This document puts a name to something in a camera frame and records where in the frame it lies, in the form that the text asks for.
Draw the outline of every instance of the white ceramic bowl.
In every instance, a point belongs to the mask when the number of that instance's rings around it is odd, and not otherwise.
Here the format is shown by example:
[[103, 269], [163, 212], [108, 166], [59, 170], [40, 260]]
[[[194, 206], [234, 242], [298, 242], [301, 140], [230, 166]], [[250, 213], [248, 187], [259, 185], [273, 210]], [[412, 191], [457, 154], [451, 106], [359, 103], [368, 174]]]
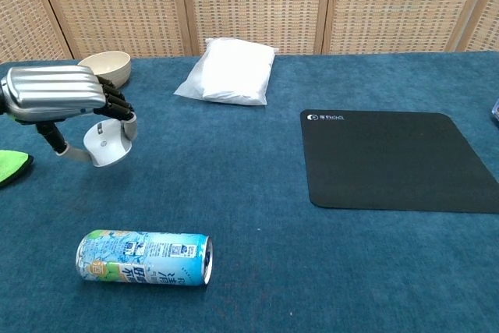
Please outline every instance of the white ceramic bowl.
[[104, 77], [121, 87], [130, 77], [132, 63], [130, 55], [121, 51], [101, 52], [84, 58], [79, 66], [88, 66], [96, 76]]

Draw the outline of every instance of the blue tabletop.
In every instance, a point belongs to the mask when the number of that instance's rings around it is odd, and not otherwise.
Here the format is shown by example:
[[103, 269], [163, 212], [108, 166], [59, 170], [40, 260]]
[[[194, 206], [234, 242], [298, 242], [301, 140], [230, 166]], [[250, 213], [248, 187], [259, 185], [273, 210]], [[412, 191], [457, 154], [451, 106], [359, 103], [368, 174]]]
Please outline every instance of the blue tabletop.
[[[108, 168], [58, 158], [0, 116], [0, 149], [34, 156], [0, 190], [0, 331], [499, 331], [499, 216], [315, 207], [299, 121], [442, 112], [497, 179], [498, 53], [277, 56], [265, 107], [173, 95], [196, 61], [133, 60], [139, 136]], [[82, 147], [99, 120], [59, 129]], [[83, 281], [76, 248], [98, 228], [211, 236], [209, 286]]]

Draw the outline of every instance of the silver robotic hand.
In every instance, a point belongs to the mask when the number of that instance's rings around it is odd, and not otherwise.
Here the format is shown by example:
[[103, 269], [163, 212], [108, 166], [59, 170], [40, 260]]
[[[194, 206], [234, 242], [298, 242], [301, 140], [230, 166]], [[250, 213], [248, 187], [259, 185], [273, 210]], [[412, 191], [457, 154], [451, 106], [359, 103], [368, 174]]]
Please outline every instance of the silver robotic hand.
[[[11, 68], [0, 85], [0, 115], [34, 124], [59, 156], [110, 165], [128, 153], [136, 138], [132, 105], [111, 81], [85, 66]], [[87, 151], [71, 147], [55, 123], [91, 113], [111, 120], [87, 132], [83, 139]]]

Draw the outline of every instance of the blue can label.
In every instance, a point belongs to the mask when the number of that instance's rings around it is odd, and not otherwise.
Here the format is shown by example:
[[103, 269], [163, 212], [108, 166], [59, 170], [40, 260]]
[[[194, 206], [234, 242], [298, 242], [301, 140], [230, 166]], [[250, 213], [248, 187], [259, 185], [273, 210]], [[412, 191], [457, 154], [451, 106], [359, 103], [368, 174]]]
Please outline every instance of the blue can label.
[[212, 252], [201, 234], [95, 230], [78, 247], [76, 269], [91, 281], [204, 285]]

